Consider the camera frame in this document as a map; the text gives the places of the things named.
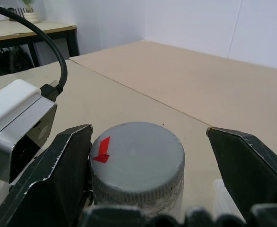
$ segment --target plastic jar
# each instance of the plastic jar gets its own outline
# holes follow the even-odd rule
[[[129,122],[110,128],[91,150],[94,203],[134,205],[149,217],[178,219],[184,166],[179,139],[162,126]]]

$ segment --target red tape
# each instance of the red tape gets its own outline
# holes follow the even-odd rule
[[[98,156],[94,157],[93,160],[96,160],[98,162],[106,163],[110,157],[110,155],[107,154],[108,147],[109,147],[110,137],[105,138],[100,142]]]

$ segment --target beige table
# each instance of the beige table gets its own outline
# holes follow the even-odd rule
[[[221,178],[206,129],[208,125],[154,101],[72,61],[69,77],[58,97],[58,109],[46,146],[59,132],[81,124],[93,125],[94,141],[106,129],[130,121],[164,125],[175,133],[186,153],[183,211],[203,206],[211,211],[213,180]],[[58,79],[58,63],[0,77],[0,89],[15,79],[37,87]]]
[[[209,125],[254,134],[277,154],[277,70],[140,41],[71,58]]]
[[[51,39],[66,38],[69,55],[79,55],[76,40],[76,26],[52,21],[43,21],[35,24],[43,30]],[[0,48],[27,44],[35,67],[39,66],[34,43],[41,39],[30,29],[15,21],[0,21]]]

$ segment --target plant pot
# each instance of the plant pot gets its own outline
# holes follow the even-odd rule
[[[37,24],[40,22],[39,16],[36,12],[33,13],[24,13],[24,17],[26,20],[30,21],[33,24]]]

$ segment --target potted plant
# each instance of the potted plant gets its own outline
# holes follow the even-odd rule
[[[26,7],[26,13],[24,13],[24,17],[26,20],[30,21],[31,23],[39,23],[39,16],[36,12],[33,11],[33,4],[35,0],[21,0]]]

